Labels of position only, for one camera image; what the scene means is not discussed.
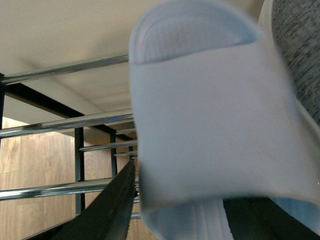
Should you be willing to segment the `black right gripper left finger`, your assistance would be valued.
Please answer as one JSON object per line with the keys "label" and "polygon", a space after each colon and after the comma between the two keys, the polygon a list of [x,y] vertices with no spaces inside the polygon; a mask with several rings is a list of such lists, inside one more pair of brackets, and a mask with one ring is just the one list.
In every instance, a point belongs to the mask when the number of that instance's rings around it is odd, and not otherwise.
{"label": "black right gripper left finger", "polygon": [[129,161],[95,200],[53,240],[125,240],[134,198],[136,168]]}

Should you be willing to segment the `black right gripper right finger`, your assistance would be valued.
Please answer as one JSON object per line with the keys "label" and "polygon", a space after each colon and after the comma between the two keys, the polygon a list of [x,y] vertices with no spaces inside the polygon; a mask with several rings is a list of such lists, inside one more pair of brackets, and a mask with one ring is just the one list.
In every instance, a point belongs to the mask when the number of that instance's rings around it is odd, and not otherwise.
{"label": "black right gripper right finger", "polygon": [[320,236],[267,197],[224,199],[235,240],[318,240]]}

